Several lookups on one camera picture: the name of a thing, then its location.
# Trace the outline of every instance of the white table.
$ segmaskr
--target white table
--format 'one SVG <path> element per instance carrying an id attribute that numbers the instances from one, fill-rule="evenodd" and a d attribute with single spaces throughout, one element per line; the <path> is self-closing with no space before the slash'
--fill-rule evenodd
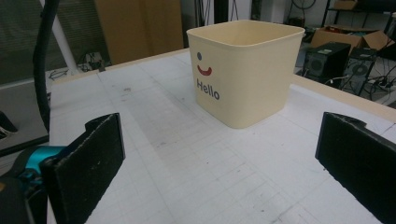
<path id="1" fill-rule="evenodd" d="M 195 103 L 187 50 L 107 70 L 52 86 L 52 146 L 120 112 L 126 159 L 88 223 L 378 223 L 314 155 L 324 111 L 396 142 L 395 110 L 293 76 L 280 112 L 235 130 Z"/>

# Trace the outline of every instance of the smiley face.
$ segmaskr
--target smiley face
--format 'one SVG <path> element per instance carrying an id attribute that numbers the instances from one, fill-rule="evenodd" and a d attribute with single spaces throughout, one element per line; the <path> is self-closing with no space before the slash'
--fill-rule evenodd
<path id="1" fill-rule="evenodd" d="M 197 58 L 198 58 L 199 61 L 202 60 L 201 52 L 197 53 Z M 205 77 L 208 77 L 208 76 L 210 76 L 212 74 L 212 68 L 211 67 L 207 68 L 207 70 L 203 70 L 198 64 L 197 68 L 198 68 L 199 73 L 201 73 L 201 75 L 203 75 Z"/>

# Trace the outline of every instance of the red smile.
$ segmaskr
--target red smile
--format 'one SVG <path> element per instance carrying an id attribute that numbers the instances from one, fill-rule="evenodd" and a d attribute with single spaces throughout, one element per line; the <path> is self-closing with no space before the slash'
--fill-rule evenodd
<path id="1" fill-rule="evenodd" d="M 208 77 L 208 76 L 210 76 L 210 74 L 212 74 L 212 68 L 211 67 L 209 67 L 206 71 L 202 70 L 199 65 L 197 65 L 197 67 L 198 67 L 199 73 L 201 73 L 201 75 L 203 75 L 203 76 Z"/>

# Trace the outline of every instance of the cream plastic bin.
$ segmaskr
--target cream plastic bin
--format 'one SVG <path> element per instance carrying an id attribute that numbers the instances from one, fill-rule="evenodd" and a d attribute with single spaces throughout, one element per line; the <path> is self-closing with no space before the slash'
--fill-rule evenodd
<path id="1" fill-rule="evenodd" d="M 198 105 L 246 128 L 286 103 L 304 29 L 230 21 L 187 31 Z"/>

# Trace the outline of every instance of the black speaker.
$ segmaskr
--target black speaker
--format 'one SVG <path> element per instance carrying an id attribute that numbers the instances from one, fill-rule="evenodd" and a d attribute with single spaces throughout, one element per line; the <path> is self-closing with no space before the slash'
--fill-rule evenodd
<path id="1" fill-rule="evenodd" d="M 338 88 L 350 45 L 338 42 L 329 42 L 314 49 L 309 49 L 305 54 L 303 77 Z"/>
<path id="2" fill-rule="evenodd" d="M 354 48 L 349 55 L 340 89 L 361 95 L 367 77 L 375 64 L 376 49 Z"/>

